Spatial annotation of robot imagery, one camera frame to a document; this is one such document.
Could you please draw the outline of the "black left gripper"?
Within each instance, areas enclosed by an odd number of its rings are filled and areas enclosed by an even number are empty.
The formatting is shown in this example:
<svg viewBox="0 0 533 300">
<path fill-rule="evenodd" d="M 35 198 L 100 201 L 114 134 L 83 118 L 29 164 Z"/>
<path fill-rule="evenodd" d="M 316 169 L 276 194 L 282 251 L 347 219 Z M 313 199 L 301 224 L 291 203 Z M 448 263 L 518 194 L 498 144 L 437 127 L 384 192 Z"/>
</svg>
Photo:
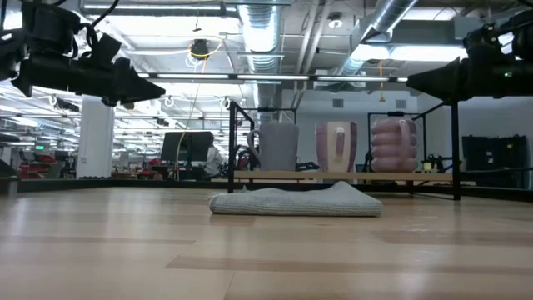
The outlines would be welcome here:
<svg viewBox="0 0 533 300">
<path fill-rule="evenodd" d="M 34 87 L 100 97 L 104 104 L 136 103 L 159 98 L 165 90 L 139 76 L 125 57 L 112 58 L 121 43 L 104 34 L 90 57 L 75 60 L 53 52 L 32 52 L 20 63 L 12 85 L 26 97 Z"/>
</svg>

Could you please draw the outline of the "grey ceramic mug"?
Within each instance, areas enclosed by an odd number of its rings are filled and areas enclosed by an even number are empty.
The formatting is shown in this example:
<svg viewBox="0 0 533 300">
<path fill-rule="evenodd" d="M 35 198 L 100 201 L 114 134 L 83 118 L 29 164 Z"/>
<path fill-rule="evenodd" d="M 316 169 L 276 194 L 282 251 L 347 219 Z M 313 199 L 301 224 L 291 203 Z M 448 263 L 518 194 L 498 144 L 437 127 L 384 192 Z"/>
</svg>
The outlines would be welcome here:
<svg viewBox="0 0 533 300">
<path fill-rule="evenodd" d="M 299 127 L 293 123 L 263 123 L 247 134 L 247 144 L 263 172 L 296 170 Z"/>
</svg>

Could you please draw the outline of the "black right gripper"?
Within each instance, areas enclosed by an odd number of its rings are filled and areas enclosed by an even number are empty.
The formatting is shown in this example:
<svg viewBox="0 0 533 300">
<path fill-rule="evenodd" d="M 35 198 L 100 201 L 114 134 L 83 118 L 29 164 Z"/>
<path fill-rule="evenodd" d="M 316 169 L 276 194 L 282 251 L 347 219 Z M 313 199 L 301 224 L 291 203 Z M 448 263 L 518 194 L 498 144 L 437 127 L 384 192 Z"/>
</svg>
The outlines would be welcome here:
<svg viewBox="0 0 533 300">
<path fill-rule="evenodd" d="M 410 75 L 406 85 L 442 102 L 533 96 L 533 48 L 515 55 L 504 54 L 498 43 L 464 42 L 464 46 L 467 58 Z M 459 71 L 460 82 L 433 81 L 454 78 Z"/>
</svg>

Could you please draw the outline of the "black aluminium table frame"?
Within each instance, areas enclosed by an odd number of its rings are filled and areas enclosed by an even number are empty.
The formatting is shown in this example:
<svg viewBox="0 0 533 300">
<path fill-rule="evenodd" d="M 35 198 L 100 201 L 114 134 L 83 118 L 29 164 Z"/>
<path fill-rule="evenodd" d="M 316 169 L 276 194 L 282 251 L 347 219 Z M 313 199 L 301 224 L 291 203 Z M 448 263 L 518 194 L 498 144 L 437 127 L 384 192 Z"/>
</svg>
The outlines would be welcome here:
<svg viewBox="0 0 533 300">
<path fill-rule="evenodd" d="M 287 191 L 311 191 L 329 188 L 327 183 L 303 182 L 175 182 L 158 180 L 130 179 L 41 179 L 21 180 L 17 177 L 0 177 L 0 196 L 11 196 L 14 193 L 51 192 L 85 188 L 200 188 L 222 191 L 237 191 L 242 188 L 257 190 L 278 188 Z M 355 184 L 355 189 L 364 193 L 433 193 L 442 194 L 445 200 L 454 195 L 454 188 L 448 185 L 436 186 L 402 186 L 391 184 Z M 533 190 L 503 187 L 467 187 L 460 189 L 462 197 L 491 198 L 504 201 L 533 203 Z"/>
</svg>

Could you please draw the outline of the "person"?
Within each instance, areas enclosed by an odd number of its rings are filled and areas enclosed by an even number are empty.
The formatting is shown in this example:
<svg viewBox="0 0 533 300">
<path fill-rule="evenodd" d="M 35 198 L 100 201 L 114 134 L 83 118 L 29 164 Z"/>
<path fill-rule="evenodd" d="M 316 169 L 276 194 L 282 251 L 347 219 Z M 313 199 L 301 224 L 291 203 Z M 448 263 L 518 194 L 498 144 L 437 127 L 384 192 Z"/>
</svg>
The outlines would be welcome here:
<svg viewBox="0 0 533 300">
<path fill-rule="evenodd" d="M 204 163 L 204 170 L 209 178 L 215 178 L 220 174 L 219 167 L 224 163 L 219 149 L 214 146 L 214 136 L 209 133 L 209 142 L 207 149 L 207 159 Z"/>
</svg>

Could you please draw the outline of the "grey cloth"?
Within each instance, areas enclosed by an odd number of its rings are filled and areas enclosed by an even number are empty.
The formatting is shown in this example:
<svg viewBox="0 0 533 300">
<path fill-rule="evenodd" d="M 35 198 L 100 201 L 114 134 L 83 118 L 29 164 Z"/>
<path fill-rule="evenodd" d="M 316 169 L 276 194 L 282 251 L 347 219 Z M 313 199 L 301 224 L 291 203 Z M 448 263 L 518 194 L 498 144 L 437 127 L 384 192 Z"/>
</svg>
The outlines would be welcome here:
<svg viewBox="0 0 533 300">
<path fill-rule="evenodd" d="M 379 217 L 383 203 L 346 182 L 305 192 L 263 188 L 221 193 L 209 201 L 212 213 L 305 217 Z"/>
</svg>

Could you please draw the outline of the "background black monitor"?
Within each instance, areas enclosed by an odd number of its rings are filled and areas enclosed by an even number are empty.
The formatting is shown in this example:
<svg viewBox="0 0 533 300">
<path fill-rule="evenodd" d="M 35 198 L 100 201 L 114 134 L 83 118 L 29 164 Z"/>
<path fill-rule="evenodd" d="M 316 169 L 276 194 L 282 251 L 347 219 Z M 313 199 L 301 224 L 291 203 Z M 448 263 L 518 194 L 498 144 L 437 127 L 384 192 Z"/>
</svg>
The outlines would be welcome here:
<svg viewBox="0 0 533 300">
<path fill-rule="evenodd" d="M 213 135 L 211 132 L 166 132 L 161 160 L 168 162 L 205 162 Z"/>
</svg>

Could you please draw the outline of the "black ceiling device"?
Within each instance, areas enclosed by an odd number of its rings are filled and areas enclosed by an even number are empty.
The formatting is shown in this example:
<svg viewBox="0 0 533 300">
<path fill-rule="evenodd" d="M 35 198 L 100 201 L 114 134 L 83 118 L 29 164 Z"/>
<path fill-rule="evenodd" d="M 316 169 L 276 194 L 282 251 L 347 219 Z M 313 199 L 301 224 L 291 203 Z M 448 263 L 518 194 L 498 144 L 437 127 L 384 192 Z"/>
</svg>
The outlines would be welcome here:
<svg viewBox="0 0 533 300">
<path fill-rule="evenodd" d="M 201 61 L 209 57 L 209 49 L 206 39 L 195 39 L 189 48 L 189 53 L 192 58 Z"/>
</svg>

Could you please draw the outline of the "wooden shelf black metal frame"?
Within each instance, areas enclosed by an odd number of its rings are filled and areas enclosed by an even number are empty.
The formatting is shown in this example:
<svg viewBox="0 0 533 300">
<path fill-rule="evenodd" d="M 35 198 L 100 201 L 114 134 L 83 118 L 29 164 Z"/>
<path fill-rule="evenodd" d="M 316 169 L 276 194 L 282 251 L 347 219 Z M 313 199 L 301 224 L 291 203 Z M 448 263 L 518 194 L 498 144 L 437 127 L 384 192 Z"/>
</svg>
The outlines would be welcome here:
<svg viewBox="0 0 533 300">
<path fill-rule="evenodd" d="M 227 172 L 227 191 L 233 193 L 236 187 L 235 179 L 247 179 L 253 183 L 254 179 L 274 179 L 274 180 L 301 180 L 328 179 L 328 180 L 363 180 L 363 181 L 405 181 L 407 192 L 415 191 L 414 182 L 449 182 L 451 184 L 451 195 L 453 201 L 461 200 L 461 172 L 459 171 L 459 150 L 458 150 L 458 108 L 452 107 L 452 174 L 449 173 L 416 173 L 416 172 L 297 172 L 297 171 L 254 171 L 255 160 L 250 161 L 251 171 L 236 171 L 237 154 L 237 119 L 243 117 L 249 122 L 250 129 L 255 128 L 255 122 L 247 114 L 249 111 L 259 111 L 260 113 L 282 112 L 281 108 L 241 108 L 235 102 L 229 103 L 229 168 Z"/>
</svg>

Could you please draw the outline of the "white pillar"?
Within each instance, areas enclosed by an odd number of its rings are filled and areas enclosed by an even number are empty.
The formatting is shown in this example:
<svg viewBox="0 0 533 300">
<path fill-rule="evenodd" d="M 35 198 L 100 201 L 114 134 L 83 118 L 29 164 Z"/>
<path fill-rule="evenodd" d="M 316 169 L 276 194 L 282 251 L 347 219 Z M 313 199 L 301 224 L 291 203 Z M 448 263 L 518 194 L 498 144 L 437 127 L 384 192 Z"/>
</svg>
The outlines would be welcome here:
<svg viewBox="0 0 533 300">
<path fill-rule="evenodd" d="M 114 121 L 113 107 L 99 97 L 82 97 L 77 178 L 111 176 Z"/>
</svg>

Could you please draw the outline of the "silver ceiling duct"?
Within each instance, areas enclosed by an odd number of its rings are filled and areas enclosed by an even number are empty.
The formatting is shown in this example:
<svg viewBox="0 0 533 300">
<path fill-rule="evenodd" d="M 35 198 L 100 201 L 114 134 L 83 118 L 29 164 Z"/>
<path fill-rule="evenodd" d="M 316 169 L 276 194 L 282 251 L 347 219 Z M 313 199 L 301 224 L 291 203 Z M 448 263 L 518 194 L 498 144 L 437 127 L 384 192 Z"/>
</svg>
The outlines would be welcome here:
<svg viewBox="0 0 533 300">
<path fill-rule="evenodd" d="M 252 54 L 247 57 L 248 69 L 252 74 L 273 75 L 280 73 L 281 9 L 269 5 L 241 5 L 238 7 L 242 21 L 242 37 L 245 49 Z M 280 108 L 281 90 L 274 84 L 253 86 L 254 103 L 257 108 Z M 279 120 L 279 112 L 257 112 L 260 124 Z"/>
<path fill-rule="evenodd" d="M 378 37 L 383 43 L 390 42 L 393 29 L 419 0 L 378 0 L 374 12 L 357 21 L 351 33 L 353 51 L 336 70 L 337 76 L 357 74 L 368 58 L 361 50 L 370 39 Z"/>
</svg>

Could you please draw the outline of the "black cabinets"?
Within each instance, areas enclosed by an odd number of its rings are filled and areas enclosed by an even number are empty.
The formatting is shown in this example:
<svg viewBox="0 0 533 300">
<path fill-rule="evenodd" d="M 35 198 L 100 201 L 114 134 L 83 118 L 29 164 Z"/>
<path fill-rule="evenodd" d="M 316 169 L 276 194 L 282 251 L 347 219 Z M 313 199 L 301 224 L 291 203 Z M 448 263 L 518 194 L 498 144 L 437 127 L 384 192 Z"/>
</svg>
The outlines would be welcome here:
<svg viewBox="0 0 533 300">
<path fill-rule="evenodd" d="M 465 172 L 478 186 L 528 188 L 530 158 L 526 136 L 463 136 Z"/>
</svg>

